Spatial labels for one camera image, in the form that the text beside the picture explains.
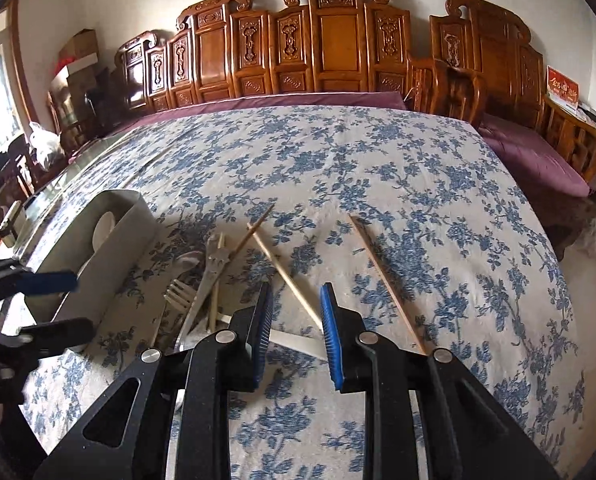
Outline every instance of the pillow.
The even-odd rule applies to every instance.
[[[586,197],[588,184],[535,130],[484,114],[478,128],[511,176],[570,196]]]
[[[246,108],[266,108],[270,106],[297,106],[297,105],[324,105],[324,106],[366,106],[370,108],[392,108],[406,110],[407,107],[399,92],[318,92],[318,93],[292,93],[279,95],[262,95],[241,97],[213,101],[199,105],[190,105],[173,110],[157,112],[122,124],[114,133],[126,131],[145,124],[158,121],[191,117],[194,115],[223,112],[226,110],[244,110]]]

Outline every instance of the floral pattern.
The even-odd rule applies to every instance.
[[[524,195],[468,124],[303,106],[141,126],[75,179],[23,260],[36,268],[96,193],[117,188],[142,193],[158,234],[87,350],[45,360],[28,382],[25,415],[47,450],[146,347],[172,259],[202,250],[214,230],[233,243],[274,203],[262,236],[313,303],[331,281],[368,328],[411,349],[351,229],[347,213],[358,215],[425,338],[450,348],[566,473],[584,405],[566,283]],[[223,276],[222,309],[255,301],[265,276],[275,288],[274,327],[321,338],[253,244]],[[20,312],[10,308],[11,324]],[[364,399],[336,394],[325,362],[272,344],[262,386],[232,395],[229,416],[234,479],[362,474]]]

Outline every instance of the chopstick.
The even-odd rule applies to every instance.
[[[245,244],[249,241],[249,238],[251,238],[255,234],[255,231],[260,227],[260,224],[262,224],[262,222],[265,221],[265,218],[267,218],[267,215],[271,212],[271,209],[273,209],[274,205],[275,204],[271,204],[269,206],[269,209],[262,213],[262,216],[257,221],[255,221],[255,224],[253,224],[253,226],[250,226],[249,222],[247,222],[247,227],[249,228],[249,230],[247,231],[247,234],[244,235],[242,240],[240,240],[236,248],[229,254],[230,260],[233,260],[234,256],[236,256],[236,254],[238,254],[242,250],[242,247],[244,247]]]
[[[370,257],[371,261],[373,262],[373,265],[376,267],[378,274],[380,275],[380,279],[384,282],[384,285],[386,286],[389,294],[391,295],[391,299],[393,300],[393,303],[395,303],[396,306],[398,307],[398,312],[399,312],[400,316],[402,317],[404,322],[407,324],[407,327],[409,327],[409,330],[411,331],[413,337],[415,338],[415,343],[418,345],[418,348],[423,352],[423,354],[429,355],[427,352],[427,348],[425,348],[425,343],[423,342],[422,338],[418,335],[418,333],[415,331],[414,325],[413,325],[413,323],[411,323],[411,320],[409,319],[409,315],[407,314],[407,311],[405,310],[405,302],[398,296],[396,289],[393,287],[393,285],[391,284],[391,282],[389,281],[389,279],[387,277],[387,273],[385,272],[382,262],[380,262],[380,260],[376,256],[375,252],[373,251],[373,248],[371,247],[371,240],[369,239],[369,235],[367,234],[366,230],[364,230],[364,228],[360,227],[360,225],[358,224],[358,222],[356,221],[355,218],[353,218],[351,215],[349,215],[349,219],[351,220],[353,227],[355,227],[356,232],[360,235],[360,238],[363,241],[364,248],[369,253],[369,257]]]
[[[255,227],[255,226],[252,227],[251,224],[248,223],[247,227],[252,230],[253,227]],[[298,288],[298,285],[296,285],[296,283],[293,281],[293,279],[291,278],[289,273],[283,267],[283,264],[280,263],[278,258],[275,257],[275,255],[269,250],[269,247],[267,247],[267,245],[262,241],[260,234],[254,233],[253,237],[254,237],[254,240],[257,242],[258,246],[260,247],[260,250],[262,250],[262,252],[264,252],[264,254],[266,254],[267,258],[269,258],[269,261],[271,261],[271,264],[275,267],[275,270],[277,270],[278,274],[283,277],[284,283],[286,283],[289,286],[289,288],[291,289],[291,291],[293,292],[295,297],[298,299],[298,301],[300,301],[300,304],[302,305],[302,307],[307,311],[307,314],[309,314],[309,316],[311,316],[311,319],[313,320],[313,322],[316,324],[316,326],[322,332],[323,331],[322,330],[322,320],[320,319],[320,316],[316,313],[315,309],[311,306],[311,304],[309,303],[309,300],[307,300],[307,298],[304,297],[303,293]]]
[[[224,233],[220,233],[220,237],[218,238],[218,248],[222,249],[224,247]],[[216,331],[216,316],[218,314],[218,287],[220,283],[220,278],[215,282],[213,289],[211,290],[211,306],[209,307],[209,321],[207,324],[207,329],[209,333],[214,333]]]

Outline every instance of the blue floral tablecloth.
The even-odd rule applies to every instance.
[[[146,347],[172,259],[203,249],[213,230],[233,243],[246,221],[275,203],[262,236],[312,303],[331,281],[341,305],[411,349],[347,213],[363,218],[427,339],[459,356],[567,472],[584,375],[566,283],[523,194],[470,125],[399,110],[302,106],[141,126],[68,187],[24,260],[37,268],[85,204],[117,188],[142,193],[158,234],[87,351],[47,359],[31,376],[24,413],[46,450]],[[221,279],[223,311],[252,304],[264,276],[275,288],[274,328],[321,338],[253,242]],[[5,332],[27,322],[16,298]],[[336,394],[316,358],[272,344],[262,386],[232,397],[230,419],[233,478],[361,477],[363,395]]]

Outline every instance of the white fork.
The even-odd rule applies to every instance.
[[[165,298],[175,309],[180,310],[181,312],[186,312],[191,305],[194,296],[195,291],[193,288],[185,285],[185,283],[179,282],[175,296],[173,294],[169,294],[169,296],[165,295]],[[217,319],[229,324],[231,321],[231,316],[227,316],[226,314],[218,314]],[[280,332],[279,330],[271,329],[269,340],[280,346],[291,348],[292,350],[302,352],[303,354],[307,354],[312,357],[317,357],[323,361],[327,360],[325,344],[324,342],[317,339],[312,339],[302,335],[288,334],[286,332]]]
[[[167,287],[164,298],[173,308],[182,314],[186,314],[189,306],[193,303],[193,298],[195,298],[195,290],[187,283],[174,280]]]

